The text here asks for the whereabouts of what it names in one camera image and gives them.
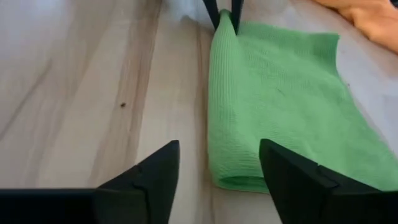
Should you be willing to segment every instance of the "microfiber cloth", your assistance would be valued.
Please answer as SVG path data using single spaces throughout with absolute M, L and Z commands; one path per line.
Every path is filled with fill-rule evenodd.
M 398 162 L 354 105 L 336 70 L 336 34 L 242 22 L 222 11 L 211 44 L 208 156 L 215 184 L 268 192 L 260 140 L 379 190 L 398 189 Z
M 314 0 L 336 9 L 369 40 L 398 54 L 398 9 L 390 0 Z

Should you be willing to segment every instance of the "light wood surface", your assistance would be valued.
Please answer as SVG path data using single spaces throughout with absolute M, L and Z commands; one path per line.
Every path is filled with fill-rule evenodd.
M 243 20 L 339 33 L 338 70 L 398 154 L 397 55 L 310 0 L 245 0 Z M 268 195 L 211 183 L 212 35 L 201 0 L 0 0 L 0 187 L 96 187 L 179 139 L 170 223 L 279 223 Z

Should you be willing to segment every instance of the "green towel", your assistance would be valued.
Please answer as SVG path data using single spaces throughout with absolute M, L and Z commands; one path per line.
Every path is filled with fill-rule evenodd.
M 379 190 L 398 190 L 398 162 L 361 113 L 335 66 L 336 34 L 243 22 L 221 12 L 210 55 L 208 156 L 215 184 L 268 192 L 267 138 Z

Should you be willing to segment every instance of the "yellow fabric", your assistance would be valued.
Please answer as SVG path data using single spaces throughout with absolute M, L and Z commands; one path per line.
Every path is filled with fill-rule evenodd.
M 314 0 L 336 9 L 371 41 L 398 53 L 398 10 L 390 0 Z

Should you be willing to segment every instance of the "wood grain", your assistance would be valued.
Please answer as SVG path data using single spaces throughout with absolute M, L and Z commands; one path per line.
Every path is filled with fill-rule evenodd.
M 398 154 L 397 55 L 311 0 L 245 0 L 242 18 L 339 33 L 338 70 Z M 1 0 L 0 187 L 96 187 L 179 139 L 170 223 L 279 223 L 269 196 L 211 183 L 209 24 L 201 0 Z

